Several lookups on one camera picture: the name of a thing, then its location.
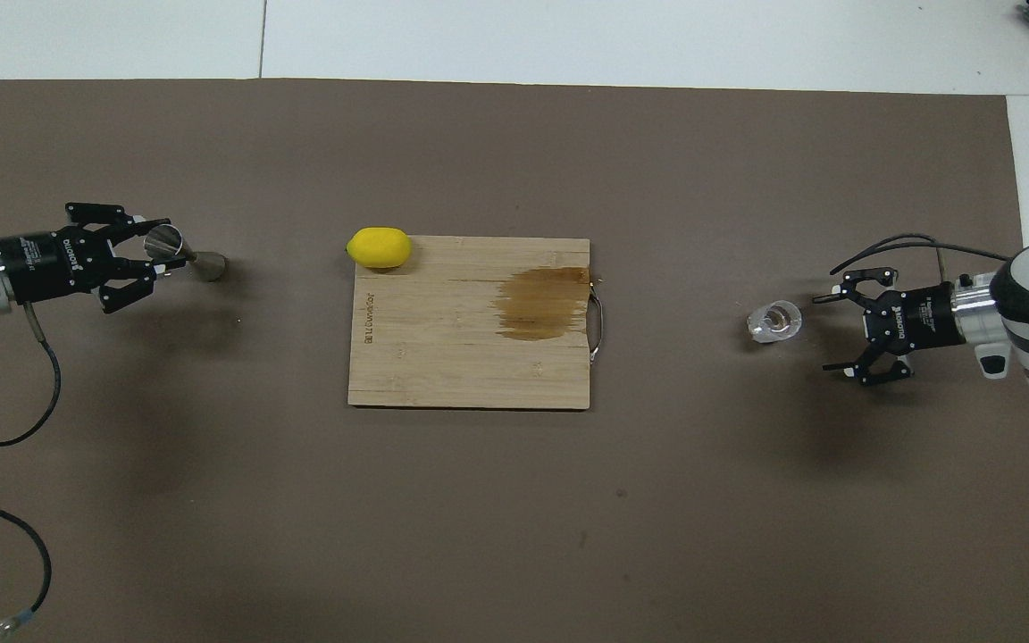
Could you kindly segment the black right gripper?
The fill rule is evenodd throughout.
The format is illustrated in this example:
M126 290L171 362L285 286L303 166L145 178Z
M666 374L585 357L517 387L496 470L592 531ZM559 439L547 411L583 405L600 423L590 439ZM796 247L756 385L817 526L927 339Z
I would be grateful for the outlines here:
M850 301L879 316L879 338L870 340L853 361L825 363L825 372L846 376L863 387L881 386L915 374L904 355L966 342L954 311L955 285L941 282L931 288L897 290L898 279L897 267L849 270L828 294L814 297L814 305Z

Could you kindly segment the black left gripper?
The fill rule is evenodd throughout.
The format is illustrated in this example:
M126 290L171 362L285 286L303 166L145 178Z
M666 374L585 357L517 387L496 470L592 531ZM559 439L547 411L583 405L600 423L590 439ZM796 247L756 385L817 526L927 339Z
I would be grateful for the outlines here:
M16 303L38 303L97 289L103 313L117 313L154 293L177 260L132 260L119 245L143 238L168 217L146 219L123 206L66 203L69 228L0 237L0 264ZM102 267L101 260L113 259Z

